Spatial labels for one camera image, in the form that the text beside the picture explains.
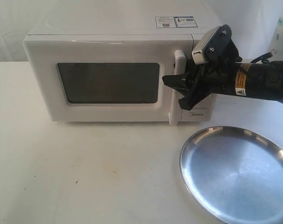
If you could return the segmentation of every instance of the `microwave door handle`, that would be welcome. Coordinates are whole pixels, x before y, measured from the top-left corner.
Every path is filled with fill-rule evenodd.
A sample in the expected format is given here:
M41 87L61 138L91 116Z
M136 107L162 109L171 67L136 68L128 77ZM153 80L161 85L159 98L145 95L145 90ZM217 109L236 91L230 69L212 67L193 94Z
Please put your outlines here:
M185 73L186 56L182 50L175 51L175 72L174 75L180 75ZM180 108L178 100L182 95L176 90L172 90L171 105L169 112L170 125L177 125L181 120L182 109Z

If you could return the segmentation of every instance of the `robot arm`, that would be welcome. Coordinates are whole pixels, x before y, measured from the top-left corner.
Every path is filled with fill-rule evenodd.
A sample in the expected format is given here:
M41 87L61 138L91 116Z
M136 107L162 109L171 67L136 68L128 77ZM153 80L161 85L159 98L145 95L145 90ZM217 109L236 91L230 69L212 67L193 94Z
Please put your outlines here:
M209 31L196 45L186 73L164 76L166 86L180 92L180 107L191 110L211 93L283 103L283 61L269 62L267 53L242 63L228 25Z

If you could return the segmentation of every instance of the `microwave window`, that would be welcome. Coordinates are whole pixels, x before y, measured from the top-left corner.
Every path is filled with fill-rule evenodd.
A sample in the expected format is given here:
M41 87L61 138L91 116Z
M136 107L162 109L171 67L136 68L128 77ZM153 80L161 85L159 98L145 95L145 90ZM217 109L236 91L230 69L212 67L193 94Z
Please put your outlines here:
M72 104L153 104L158 100L157 63L59 63Z

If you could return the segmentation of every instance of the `label sticker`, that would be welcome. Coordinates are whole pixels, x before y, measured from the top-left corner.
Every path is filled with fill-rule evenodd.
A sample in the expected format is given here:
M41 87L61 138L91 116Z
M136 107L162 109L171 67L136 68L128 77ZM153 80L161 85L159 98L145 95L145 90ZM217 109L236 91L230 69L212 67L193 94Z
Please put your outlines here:
M172 16L155 17L157 28L176 28L175 19Z
M198 27L193 16L175 16L176 26L178 28L195 28Z
M242 64L241 67L248 72L251 64ZM235 81L235 91L236 95L239 96L246 96L245 92L245 83L246 83L246 73L243 72L241 69L238 70L236 75L236 81Z

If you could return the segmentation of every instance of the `midea logo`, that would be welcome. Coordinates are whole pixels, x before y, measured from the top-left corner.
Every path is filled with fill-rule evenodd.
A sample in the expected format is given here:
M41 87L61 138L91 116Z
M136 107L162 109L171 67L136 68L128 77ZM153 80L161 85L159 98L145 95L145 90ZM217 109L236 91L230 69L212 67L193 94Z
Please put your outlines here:
M189 115L190 115L191 117L193 117L193 116L203 116L202 113L194 113L194 112L191 112Z

